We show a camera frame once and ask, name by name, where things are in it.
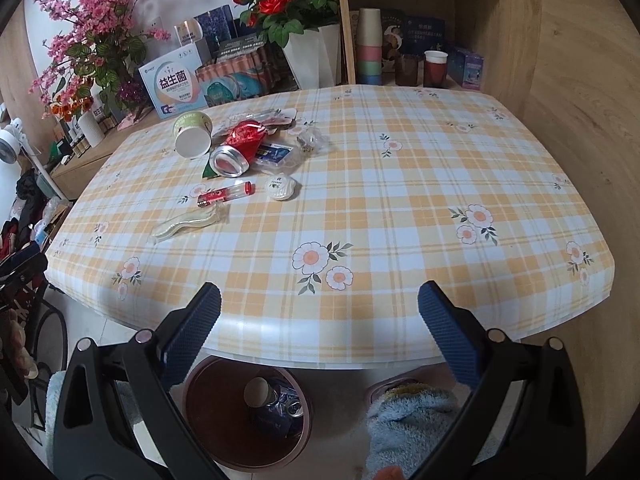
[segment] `white flower pot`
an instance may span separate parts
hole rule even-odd
[[[301,90],[327,88],[341,82],[339,24],[291,34],[283,51]]]
[[[104,139],[104,133],[91,110],[80,116],[78,126],[80,126],[82,133],[84,133],[84,138],[89,141],[92,148],[95,148]]]

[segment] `white fan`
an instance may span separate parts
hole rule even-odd
[[[7,164],[14,164],[18,160],[20,148],[24,149],[24,152],[29,157],[31,163],[38,168],[38,171],[49,183],[51,189],[53,189],[56,195],[61,199],[66,200],[65,195],[60,191],[60,188],[56,183],[53,182],[49,173],[47,173],[47,171],[42,167],[36,153],[29,144],[27,135],[22,131],[22,121],[19,118],[15,118],[11,123],[5,126],[4,130],[0,130],[0,160]]]

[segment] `paper cup stack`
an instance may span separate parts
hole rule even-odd
[[[360,9],[356,32],[358,83],[382,85],[382,22],[380,9]]]

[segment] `plaid tablecloth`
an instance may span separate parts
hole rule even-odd
[[[589,209],[536,138],[474,92],[342,86],[206,110],[295,107],[333,151],[299,193],[230,202],[227,223],[148,242],[161,221],[231,179],[173,150],[167,121],[133,134],[87,187],[47,252],[51,283],[134,328],[154,328],[203,282],[222,291],[210,351],[309,367],[433,360],[416,295],[435,280],[512,338],[609,295],[614,263]]]

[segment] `chair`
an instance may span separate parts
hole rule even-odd
[[[17,296],[20,292],[30,300],[30,316],[27,325],[24,327],[26,334],[25,347],[34,361],[36,361],[39,372],[38,377],[34,380],[25,380],[15,370],[5,352],[0,358],[0,391],[6,390],[17,406],[21,405],[27,397],[30,397],[30,405],[28,406],[30,420],[27,420],[26,423],[28,427],[42,431],[45,429],[44,407],[47,385],[52,372],[47,364],[38,361],[37,351],[42,328],[50,316],[57,316],[62,328],[61,370],[66,369],[68,354],[65,317],[55,306],[44,299],[46,286],[39,286],[37,290],[33,290],[28,286],[28,283],[31,283],[35,278],[41,278],[43,285],[48,285],[44,280],[44,271],[47,269],[47,265],[47,257],[40,252],[40,247],[36,242],[32,242],[27,247],[11,254],[0,262],[0,314],[15,308]],[[41,306],[46,307],[47,311],[40,316]],[[35,415],[38,415],[40,423],[35,420]]]

